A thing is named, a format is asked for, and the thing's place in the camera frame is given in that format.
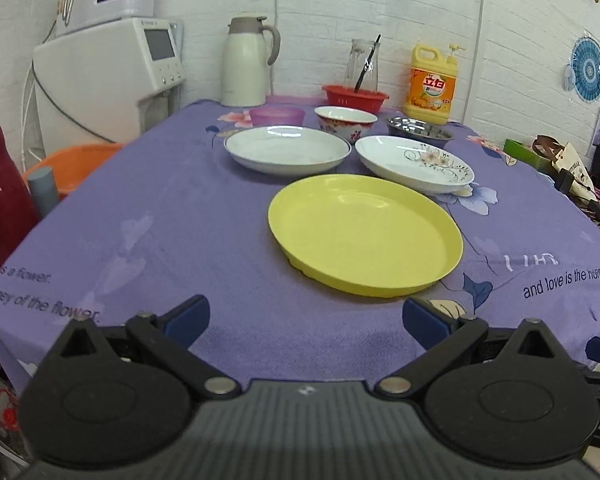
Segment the black stirring stick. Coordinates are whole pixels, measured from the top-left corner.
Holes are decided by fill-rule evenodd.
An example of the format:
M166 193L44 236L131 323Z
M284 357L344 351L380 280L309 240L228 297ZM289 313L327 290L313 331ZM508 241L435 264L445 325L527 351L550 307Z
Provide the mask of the black stirring stick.
M356 81L356 84L354 86L355 93L358 93L360 91L362 83L364 81L364 78L365 78L367 72L370 70L370 66L372 66L372 64L373 64L373 57L375 55L375 51L377 50L377 47L380 44L380 40L381 40L381 34L379 34L377 36L377 38L375 39L375 41L373 43L373 47L370 48L370 53L366 56L366 60L362 67L361 73L358 75L358 80Z

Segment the yellow plastic plate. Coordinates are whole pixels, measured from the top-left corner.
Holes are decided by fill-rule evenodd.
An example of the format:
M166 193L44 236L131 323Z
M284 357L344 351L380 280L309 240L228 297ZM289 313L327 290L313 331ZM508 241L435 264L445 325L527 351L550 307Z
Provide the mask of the yellow plastic plate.
M464 243L451 216L405 186L358 174L325 174L282 188L268 227L289 263L348 294L399 298L420 292L460 263Z

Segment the grey pipe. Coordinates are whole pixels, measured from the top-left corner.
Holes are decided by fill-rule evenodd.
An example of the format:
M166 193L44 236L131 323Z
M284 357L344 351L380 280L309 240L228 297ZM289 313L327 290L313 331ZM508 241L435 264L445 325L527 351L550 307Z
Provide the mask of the grey pipe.
M31 172L27 185L38 216L44 219L60 202L53 169L41 167Z

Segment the orange plastic basin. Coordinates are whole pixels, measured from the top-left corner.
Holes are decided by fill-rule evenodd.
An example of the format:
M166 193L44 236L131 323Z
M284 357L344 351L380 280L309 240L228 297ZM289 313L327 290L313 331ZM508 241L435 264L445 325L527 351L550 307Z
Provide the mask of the orange plastic basin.
M50 167L53 170L59 197L63 200L76 190L93 171L102 166L114 154L120 152L122 148L124 148L122 143L70 146L70 148L64 148L47 156L28 169L22 175L22 180L27 181L28 177L36 170Z

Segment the white gold-rimmed plate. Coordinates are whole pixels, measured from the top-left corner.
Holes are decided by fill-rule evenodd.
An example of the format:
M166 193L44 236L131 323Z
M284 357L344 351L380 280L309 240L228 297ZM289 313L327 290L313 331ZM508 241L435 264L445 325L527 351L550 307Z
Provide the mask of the white gold-rimmed plate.
M299 126L242 130L226 138L224 148L247 169L290 178L322 174L351 154L351 145L339 136Z

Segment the blue wall decoration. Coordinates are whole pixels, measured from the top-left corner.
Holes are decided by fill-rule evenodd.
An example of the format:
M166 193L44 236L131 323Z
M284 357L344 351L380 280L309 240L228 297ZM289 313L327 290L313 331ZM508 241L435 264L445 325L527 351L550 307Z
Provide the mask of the blue wall decoration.
M600 42L582 36L574 43L562 75L562 88L587 103L600 104Z

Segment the green box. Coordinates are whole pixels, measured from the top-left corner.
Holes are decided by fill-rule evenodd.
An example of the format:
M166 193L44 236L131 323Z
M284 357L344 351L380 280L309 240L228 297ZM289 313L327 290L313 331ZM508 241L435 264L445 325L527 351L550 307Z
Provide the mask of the green box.
M556 176L555 168L548 158L538 154L533 151L532 148L528 148L528 146L525 146L516 140L506 139L504 143L504 152L508 156L533 167L541 174L546 174L550 177Z

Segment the white water dispenser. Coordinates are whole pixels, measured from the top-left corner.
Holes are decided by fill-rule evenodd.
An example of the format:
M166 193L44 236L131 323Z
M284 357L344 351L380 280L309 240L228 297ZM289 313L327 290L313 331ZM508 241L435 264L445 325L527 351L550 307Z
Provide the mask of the white water dispenser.
M124 18L47 41L33 52L36 109L47 155L129 143L180 107L182 28Z

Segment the purple plastic bowl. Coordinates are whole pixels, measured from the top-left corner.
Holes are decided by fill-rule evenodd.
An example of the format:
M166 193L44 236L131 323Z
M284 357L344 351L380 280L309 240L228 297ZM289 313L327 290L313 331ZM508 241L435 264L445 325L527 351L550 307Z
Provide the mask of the purple plastic bowl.
M265 105L249 111L253 127L302 126L306 112L298 107Z

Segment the yellow dish soap bottle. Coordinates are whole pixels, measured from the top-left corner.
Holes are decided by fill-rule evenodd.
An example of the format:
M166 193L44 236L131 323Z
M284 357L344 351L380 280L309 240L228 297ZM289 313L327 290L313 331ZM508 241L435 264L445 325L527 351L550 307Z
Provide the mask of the yellow dish soap bottle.
M458 73L455 55L458 50L464 47L450 44L449 53L443 54L435 47L416 44L403 105L407 117L437 126L449 121Z

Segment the stainless steel bowl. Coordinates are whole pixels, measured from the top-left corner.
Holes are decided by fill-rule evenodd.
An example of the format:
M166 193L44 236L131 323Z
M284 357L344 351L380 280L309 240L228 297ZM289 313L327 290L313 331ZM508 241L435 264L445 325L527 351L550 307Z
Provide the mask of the stainless steel bowl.
M393 136L411 139L426 143L436 148L444 148L446 144L454 139L452 133L445 128L431 125L429 122L421 122L402 116L386 118L389 133Z

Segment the white red-patterned bowl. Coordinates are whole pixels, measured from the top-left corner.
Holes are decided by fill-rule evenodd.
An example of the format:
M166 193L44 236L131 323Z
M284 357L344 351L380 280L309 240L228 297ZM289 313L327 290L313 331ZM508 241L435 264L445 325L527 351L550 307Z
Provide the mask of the white red-patterned bowl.
M314 110L320 129L355 144L370 132L378 117L364 110L342 106L319 106Z

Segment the purple floral tablecloth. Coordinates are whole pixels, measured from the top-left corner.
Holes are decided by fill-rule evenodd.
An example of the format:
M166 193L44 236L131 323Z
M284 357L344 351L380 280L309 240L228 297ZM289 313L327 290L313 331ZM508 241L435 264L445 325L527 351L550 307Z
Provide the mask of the purple floral tablecloth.
M238 382L377 382L422 351L400 301L337 292L294 269L266 213L283 181L239 166L225 107L183 108L110 158L28 235L0 270L0 362L22 390L66 323L162 313L197 294L211 322L196 356ZM491 325L544 321L577 361L600 336L600 229L546 177L509 165L471 129L448 150L475 171L442 198L462 262L428 289Z

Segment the red plastic colander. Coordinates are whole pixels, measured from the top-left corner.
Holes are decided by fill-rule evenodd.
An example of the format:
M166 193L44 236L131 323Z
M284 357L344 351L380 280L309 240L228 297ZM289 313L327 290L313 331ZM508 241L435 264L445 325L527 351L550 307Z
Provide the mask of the red plastic colander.
M331 106L340 106L377 114L382 104L388 99L388 94L379 91L358 90L343 87L339 84L324 84L326 100Z

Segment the white floral plate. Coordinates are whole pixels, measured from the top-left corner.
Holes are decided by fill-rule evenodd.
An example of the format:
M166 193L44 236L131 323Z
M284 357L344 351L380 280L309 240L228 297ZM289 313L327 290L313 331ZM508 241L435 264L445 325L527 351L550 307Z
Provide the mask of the white floral plate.
M354 144L362 164L377 177L425 195L453 194L475 180L467 162L442 148L397 136L366 136Z

